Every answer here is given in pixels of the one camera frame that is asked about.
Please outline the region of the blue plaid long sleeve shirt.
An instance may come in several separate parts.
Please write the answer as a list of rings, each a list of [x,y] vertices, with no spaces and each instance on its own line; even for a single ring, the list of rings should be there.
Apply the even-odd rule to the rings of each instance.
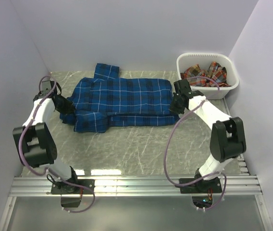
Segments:
[[[117,66],[98,63],[92,78],[76,85],[68,100],[74,110],[60,114],[75,132],[104,133],[110,127],[160,127],[173,125],[179,116],[169,108],[170,81],[160,78],[122,78]]]

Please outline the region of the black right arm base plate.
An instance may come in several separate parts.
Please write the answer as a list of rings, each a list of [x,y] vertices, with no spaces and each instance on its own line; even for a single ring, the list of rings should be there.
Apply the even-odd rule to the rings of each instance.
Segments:
[[[188,186],[180,187],[181,194],[221,193],[222,187],[218,177],[212,180],[201,180]]]

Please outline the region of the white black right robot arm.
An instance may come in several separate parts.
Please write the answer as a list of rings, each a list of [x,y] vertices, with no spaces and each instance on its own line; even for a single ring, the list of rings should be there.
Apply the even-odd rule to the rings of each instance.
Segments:
[[[190,114],[196,114],[211,129],[210,156],[196,171],[195,179],[190,183],[177,184],[178,187],[194,183],[199,192],[206,192],[211,187],[211,180],[222,173],[224,167],[247,149],[244,124],[241,118],[231,117],[214,106],[199,90],[192,90],[188,80],[174,83],[175,92],[170,111],[184,114],[174,128]]]

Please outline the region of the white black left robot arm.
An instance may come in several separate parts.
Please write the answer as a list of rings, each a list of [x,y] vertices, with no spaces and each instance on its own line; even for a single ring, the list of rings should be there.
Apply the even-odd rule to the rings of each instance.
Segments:
[[[30,116],[13,129],[12,135],[23,166],[36,176],[53,176],[55,181],[63,182],[64,190],[75,193],[80,182],[74,169],[57,158],[57,147],[48,128],[55,110],[53,97],[36,95]]]

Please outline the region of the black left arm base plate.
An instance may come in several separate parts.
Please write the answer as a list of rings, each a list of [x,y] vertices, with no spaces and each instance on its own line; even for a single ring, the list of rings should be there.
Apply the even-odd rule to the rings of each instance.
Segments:
[[[80,179],[77,180],[78,185],[82,186],[72,186],[66,184],[62,181],[55,181],[52,183],[51,194],[64,195],[64,194],[92,194],[94,192],[95,180],[94,179]]]

